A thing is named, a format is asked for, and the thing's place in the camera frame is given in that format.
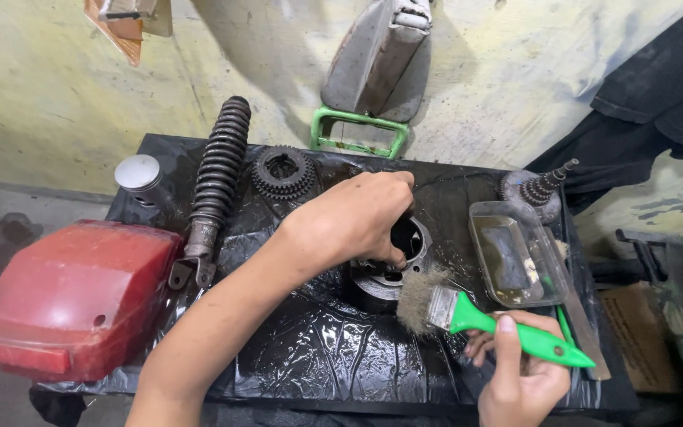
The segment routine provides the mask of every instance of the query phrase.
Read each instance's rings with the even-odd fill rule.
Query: fingernail
[[[515,332],[515,321],[513,317],[502,316],[499,318],[499,330],[501,332]]]

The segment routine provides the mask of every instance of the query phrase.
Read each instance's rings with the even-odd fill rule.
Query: red plastic cover
[[[181,244],[173,232],[81,219],[19,251],[0,277],[0,364],[96,381],[136,354]]]

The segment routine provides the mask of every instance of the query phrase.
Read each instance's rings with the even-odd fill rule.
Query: workbench
[[[123,190],[108,220],[168,229],[185,234],[196,169],[206,140],[147,134],[138,153],[154,156],[173,180],[176,199],[165,213],[143,208]],[[251,145],[247,162],[263,147]],[[415,218],[429,229],[432,256],[469,289],[483,311],[502,309],[484,290],[479,262],[468,229],[468,207],[497,200],[504,172],[410,160],[310,152],[319,184],[307,196],[275,202],[259,195],[244,168],[232,213],[215,247],[216,281],[241,265],[267,240],[283,217],[331,185],[361,171],[408,170],[415,176]],[[638,408],[634,389],[607,320],[602,314],[581,243],[564,208],[551,224],[556,238],[570,247],[568,263],[591,324],[600,336],[612,379],[592,382],[572,369],[572,388],[555,411],[607,418]],[[462,356],[463,335],[418,340],[392,315],[372,315],[350,303],[345,266],[334,267],[292,293],[247,342],[207,393],[214,402],[239,402],[301,410],[367,412],[409,416],[448,416],[475,411],[478,394],[491,378],[493,359],[475,368]],[[202,292],[195,284],[168,292],[147,348],[100,382],[37,384],[32,393],[133,394],[148,352]],[[551,308],[535,310],[554,316]]]

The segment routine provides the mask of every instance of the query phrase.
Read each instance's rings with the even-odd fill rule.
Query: human hand
[[[392,226],[413,201],[410,172],[363,172],[339,182],[283,220],[275,235],[322,271],[352,258],[407,265]]]
[[[494,334],[471,330],[465,355],[481,366],[494,349],[497,367],[479,396],[482,427],[536,427],[571,387],[568,368],[521,352],[517,323],[563,339],[558,322],[529,312],[498,312]]]

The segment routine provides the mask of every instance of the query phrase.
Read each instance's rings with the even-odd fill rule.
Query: plastic container
[[[489,296],[508,308],[560,304],[563,272],[534,209],[517,201],[470,205],[470,234]]]
[[[141,348],[180,244],[173,232],[82,219],[19,251],[0,277],[2,370],[104,378]]]

